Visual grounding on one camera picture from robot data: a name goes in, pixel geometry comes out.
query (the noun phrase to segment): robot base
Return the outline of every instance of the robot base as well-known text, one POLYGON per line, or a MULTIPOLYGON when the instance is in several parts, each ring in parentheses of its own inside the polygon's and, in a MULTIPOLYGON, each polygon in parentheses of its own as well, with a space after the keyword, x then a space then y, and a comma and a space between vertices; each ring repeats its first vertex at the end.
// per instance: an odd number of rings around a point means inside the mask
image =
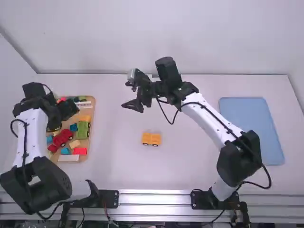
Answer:
MULTIPOLYGON (((193 210, 239 210, 243 214, 243 227, 250 227, 250 220, 248 216, 248 208, 245 202, 240 202, 238 193, 234 192, 229 198, 224 201, 219 201, 212 193, 211 189, 202 191, 199 189, 192 190, 191 206, 193 210)), ((236 224, 237 214, 231 218, 231 223, 236 224)))

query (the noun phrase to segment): orange toy car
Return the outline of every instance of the orange toy car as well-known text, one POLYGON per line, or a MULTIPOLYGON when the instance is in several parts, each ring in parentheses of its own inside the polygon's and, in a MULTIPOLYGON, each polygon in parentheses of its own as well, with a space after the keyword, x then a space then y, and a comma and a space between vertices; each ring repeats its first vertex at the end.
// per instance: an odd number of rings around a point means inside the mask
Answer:
POLYGON ((152 146, 159 146, 162 143, 162 137, 160 134, 151 134, 151 133, 143 133, 142 134, 142 144, 152 145, 152 146))

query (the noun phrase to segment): wooden block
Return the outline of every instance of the wooden block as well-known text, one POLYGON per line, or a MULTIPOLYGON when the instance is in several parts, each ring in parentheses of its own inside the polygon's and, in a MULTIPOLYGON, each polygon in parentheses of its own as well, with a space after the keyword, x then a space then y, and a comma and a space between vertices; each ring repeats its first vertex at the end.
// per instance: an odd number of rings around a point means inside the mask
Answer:
POLYGON ((73 131, 73 132, 78 131, 78 129, 77 129, 77 124, 76 124, 76 123, 75 123, 75 124, 72 124, 72 125, 70 126, 70 130, 73 131))
POLYGON ((90 102, 90 101, 75 102, 75 104, 79 109, 81 109, 81 108, 93 108, 92 102, 90 102))
POLYGON ((55 132, 53 132, 53 136, 56 136, 56 135, 58 135, 60 133, 60 131, 55 131, 55 132))
POLYGON ((75 148, 73 154, 86 155, 87 148, 75 148))
POLYGON ((79 154, 60 155, 58 162, 78 162, 79 154))
POLYGON ((53 143, 53 136, 49 135, 47 136, 47 144, 53 143))
POLYGON ((81 115, 79 117, 79 121, 90 121, 91 120, 91 116, 90 115, 81 115))
POLYGON ((70 142, 70 147, 71 147, 71 149, 74 149, 75 147, 78 147, 78 146, 80 146, 80 141, 79 140, 75 140, 75 141, 72 141, 72 142, 70 142))
POLYGON ((71 154, 71 151, 68 148, 63 148, 60 150, 60 153, 66 155, 71 154))
POLYGON ((80 101, 86 101, 86 96, 79 96, 78 99, 79 99, 80 101))

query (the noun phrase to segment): wire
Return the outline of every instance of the wire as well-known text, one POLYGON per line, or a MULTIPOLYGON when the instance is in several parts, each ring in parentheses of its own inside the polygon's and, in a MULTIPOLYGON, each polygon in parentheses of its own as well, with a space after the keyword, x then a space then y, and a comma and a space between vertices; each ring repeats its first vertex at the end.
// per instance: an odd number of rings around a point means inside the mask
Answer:
POLYGON ((48 88, 49 92, 52 93, 52 90, 46 85, 46 84, 42 84, 40 83, 42 86, 45 86, 46 88, 48 88))
POLYGON ((224 213, 224 211, 225 211, 225 209, 223 209, 223 210, 220 212, 220 214, 219 214, 218 216, 215 217, 215 219, 213 219, 213 220, 210 221, 210 222, 204 223, 201 227, 204 227, 204 226, 206 226, 206 225, 209 225, 209 224, 214 223, 216 220, 219 219, 219 217, 221 217, 221 215, 224 213))
POLYGON ((10 122, 10 130, 11 132, 18 138, 18 135, 14 132, 14 129, 13 129, 13 124, 15 122, 21 122, 23 123, 23 126, 24 126, 24 145, 23 145, 23 155, 22 155, 22 175, 23 175, 23 181, 24 181, 24 184, 25 184, 25 187, 27 189, 27 192, 29 194, 29 197, 30 199, 32 198, 31 196, 31 193, 30 193, 30 189, 29 189, 29 183, 27 181, 27 177, 26 177, 26 174, 25 174, 25 160, 26 160, 26 157, 27 157, 27 133, 28 133, 28 130, 27 130, 27 127, 28 127, 28 123, 21 120, 21 119, 14 119, 10 122))
MULTIPOLYGON (((14 122, 21 122, 23 123, 24 126, 24 145, 23 145, 23 156, 22 156, 22 175, 23 175, 23 181, 26 187, 26 190, 29 194, 29 198, 32 200, 32 195, 30 192, 30 187, 29 187, 29 183, 27 181, 27 177, 26 177, 26 172, 25 172, 25 161, 26 161, 26 157, 27 157, 27 126, 29 125, 27 122, 21 120, 21 119, 14 119, 10 122, 10 130, 11 132, 14 134, 14 136, 16 136, 18 138, 18 135, 15 133, 14 129, 13 129, 13 124, 14 122)), ((32 211, 34 211, 42 220, 46 221, 48 219, 50 219, 54 214, 55 211, 57 210, 57 208, 59 206, 61 206, 63 204, 63 202, 58 203, 54 210, 52 211, 52 213, 48 216, 48 217, 44 217, 39 211, 35 211, 33 208, 30 208, 32 211)))
POLYGON ((84 208, 81 208, 81 210, 82 210, 83 218, 82 218, 82 221, 81 221, 81 223, 79 224, 79 226, 77 228, 80 228, 83 225, 84 221, 85 221, 85 211, 84 211, 84 208))
POLYGON ((175 122, 175 118, 176 118, 177 113, 179 112, 179 110, 176 111, 176 113, 175 113, 175 115, 174 115, 174 118, 173 118, 172 122, 170 122, 170 120, 168 119, 168 117, 167 117, 167 115, 165 114, 164 110, 162 109, 162 106, 161 106, 161 103, 160 103, 161 100, 159 100, 159 99, 157 98, 156 101, 157 101, 158 105, 160 106, 161 111, 162 111, 163 115, 165 116, 166 120, 168 121, 168 123, 171 124, 171 125, 173 125, 174 122, 175 122))
POLYGON ((158 98, 156 100, 158 100, 158 102, 161 102, 161 103, 164 103, 164 104, 169 104, 167 101, 162 101, 162 100, 160 100, 158 98))
POLYGON ((150 225, 150 226, 155 226, 155 227, 166 227, 165 225, 157 225, 157 224, 153 224, 153 223, 146 223, 146 222, 138 222, 138 223, 133 223, 131 226, 129 226, 128 228, 132 228, 133 226, 135 225, 141 225, 141 224, 144 224, 144 225, 150 225))
POLYGON ((172 122, 170 122, 169 121, 169 119, 168 119, 168 117, 166 116, 166 114, 165 114, 165 112, 164 112, 164 110, 162 109, 162 106, 161 106, 161 104, 160 104, 160 101, 159 101, 159 99, 157 98, 156 99, 157 100, 157 102, 158 102, 158 104, 159 104, 159 106, 160 106, 160 108, 161 108, 161 111, 162 111, 162 113, 164 114, 164 116, 165 116, 165 118, 166 118, 166 120, 168 121, 168 123, 170 123, 171 125, 173 125, 174 124, 174 122, 175 122, 175 118, 176 118, 176 116, 177 116, 177 113, 178 112, 180 112, 181 111, 181 108, 183 107, 183 106, 186 106, 186 105, 199 105, 201 108, 203 108, 203 109, 205 109, 210 115, 212 115, 212 117, 214 117, 226 130, 227 130, 227 133, 230 133, 233 137, 235 137, 235 139, 246 149, 246 150, 248 150, 253 156, 254 156, 254 158, 255 158, 255 160, 256 160, 256 162, 257 163, 259 163, 259 165, 261 165, 261 167, 263 168, 263 170, 265 171, 265 173, 266 173, 266 176, 267 176, 267 178, 268 178, 268 186, 262 186, 262 185, 259 185, 259 184, 257 184, 257 183, 254 183, 254 182, 251 182, 251 181, 243 181, 243 182, 241 182, 241 184, 237 187, 237 190, 239 190, 240 189, 240 187, 243 185, 243 184, 251 184, 251 185, 254 185, 254 186, 257 186, 257 187, 259 187, 259 188, 262 188, 262 189, 265 189, 265 190, 267 190, 267 189, 269 189, 269 188, 271 188, 271 186, 272 186, 272 180, 271 180, 271 177, 270 177, 270 174, 269 174, 269 172, 268 172, 268 170, 267 170, 267 168, 265 167, 265 165, 262 163, 262 162, 260 162, 259 161, 259 158, 255 155, 255 153, 245 144, 245 143, 243 143, 243 141, 241 141, 234 133, 233 133, 233 131, 230 129, 230 128, 228 128, 213 112, 211 112, 205 105, 203 105, 203 104, 201 104, 201 103, 199 103, 199 102, 187 102, 187 103, 184 103, 184 104, 182 104, 181 106, 180 106, 180 109, 179 110, 177 110, 176 111, 176 113, 175 113, 175 115, 174 115, 174 118, 173 118, 173 121, 172 122))

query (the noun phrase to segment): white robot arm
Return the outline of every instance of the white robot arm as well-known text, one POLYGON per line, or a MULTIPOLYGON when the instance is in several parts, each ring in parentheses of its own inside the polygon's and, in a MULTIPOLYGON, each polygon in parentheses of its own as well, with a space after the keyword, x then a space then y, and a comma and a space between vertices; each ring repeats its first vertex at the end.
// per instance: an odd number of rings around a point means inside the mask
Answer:
POLYGON ((18 138, 16 157, 12 169, 1 174, 1 186, 26 213, 40 216, 39 211, 57 202, 68 199, 86 203, 98 197, 98 189, 90 180, 69 179, 48 159, 46 130, 61 128, 62 121, 79 111, 75 103, 68 99, 57 104, 53 93, 46 94, 41 83, 25 84, 23 90, 25 98, 15 105, 16 119, 10 124, 18 138))
POLYGON ((122 104, 122 107, 143 113, 143 106, 151 107, 152 99, 156 98, 160 107, 160 102, 176 106, 209 135, 220 150, 217 163, 220 179, 209 189, 207 201, 211 205, 225 201, 244 183, 244 179, 261 167, 266 171, 269 186, 252 184, 270 188, 271 179, 261 161, 258 135, 254 131, 246 133, 233 125, 208 104, 198 88, 190 82, 183 82, 172 57, 161 58, 155 64, 160 81, 152 82, 139 69, 130 72, 125 85, 131 86, 134 92, 137 90, 137 98, 122 104))

